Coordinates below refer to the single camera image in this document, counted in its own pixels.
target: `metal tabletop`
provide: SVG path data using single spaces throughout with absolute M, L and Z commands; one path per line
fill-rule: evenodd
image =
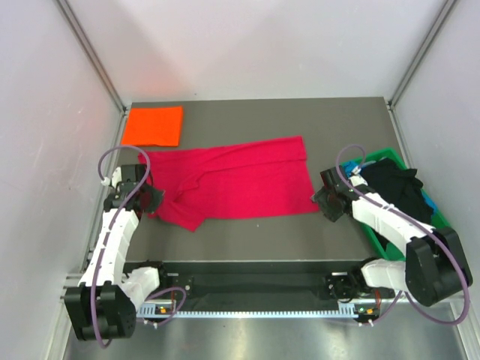
M 303 136 L 307 167 L 315 189 L 321 185 L 320 170 L 334 166 L 337 153 L 347 144 L 361 143 L 369 152 L 387 146 L 399 151 L 381 97 L 135 103 L 133 106 L 174 105 L 184 107 L 179 149 Z M 132 162 L 137 162 L 134 151 L 121 151 L 118 163 Z M 373 254 L 353 220 L 344 216 L 331 223 L 320 213 L 313 213 L 250 220 L 208 219 L 196 232 L 157 218 L 143 217 L 133 235 L 127 259 L 362 260 Z

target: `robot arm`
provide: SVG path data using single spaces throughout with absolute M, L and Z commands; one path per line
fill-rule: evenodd
M 341 181 L 335 168 L 320 175 L 323 187 L 312 199 L 330 221 L 335 222 L 347 213 L 384 236 L 405 256 L 404 262 L 370 259 L 360 268 L 353 269 L 351 278 L 358 284 L 359 291 L 368 293 L 368 290 L 377 287 L 402 290 L 410 293 L 420 304 L 431 306 L 461 290 L 460 280 L 444 253 L 418 227 L 390 212 L 392 208 L 399 210 L 368 187 L 360 175 L 350 177 L 350 183 L 383 207 L 352 192 Z M 422 226 L 439 237 L 452 252 L 470 286 L 472 274 L 458 234 L 448 227 L 435 229 L 424 223 Z
M 147 296 L 160 285 L 157 268 L 135 269 L 125 276 L 125 257 L 130 240 L 144 212 L 153 213 L 164 192 L 143 184 L 120 211 L 119 206 L 145 175 L 142 164 L 118 167 L 109 185 L 112 191 L 103 202 L 102 228 L 88 268 L 77 287 L 68 288 L 64 303 L 79 340 L 94 340 L 90 292 L 96 285 L 97 323 L 104 339 L 129 338 L 135 329 L 137 311 Z M 109 226 L 116 216 L 112 229 Z M 109 236 L 106 246 L 105 237 Z M 103 250 L 101 263 L 98 259 Z M 95 269 L 98 276 L 94 279 Z

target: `orange cloth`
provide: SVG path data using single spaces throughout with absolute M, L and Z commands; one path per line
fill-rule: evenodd
M 178 146 L 182 132 L 183 108 L 133 108 L 128 115 L 122 145 Z

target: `magenta towel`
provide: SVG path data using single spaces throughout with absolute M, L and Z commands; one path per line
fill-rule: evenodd
M 300 136 L 193 150 L 147 151 L 165 197 L 154 216 L 190 231 L 206 218 L 318 212 Z M 145 158 L 140 155 L 140 162 Z

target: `green plastic bin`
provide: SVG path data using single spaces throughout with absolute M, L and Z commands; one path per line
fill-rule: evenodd
M 407 168 L 401 156 L 393 148 L 384 148 L 382 150 L 372 152 L 371 154 L 367 155 L 366 161 L 378 161 L 382 158 L 392 159 L 401 169 L 405 170 Z M 353 161 L 359 163 L 362 161 L 362 158 L 357 157 L 356 159 L 353 159 Z M 443 217 L 440 211 L 437 211 L 432 217 L 431 225 L 437 228 L 450 226 L 449 222 Z M 388 243 L 386 250 L 383 250 L 383 246 L 380 244 L 380 241 L 378 241 L 378 238 L 371 227 L 361 223 L 361 228 L 365 231 L 365 234 L 367 234 L 368 240 L 380 257 L 394 261 L 405 260 L 404 255 L 392 243 Z

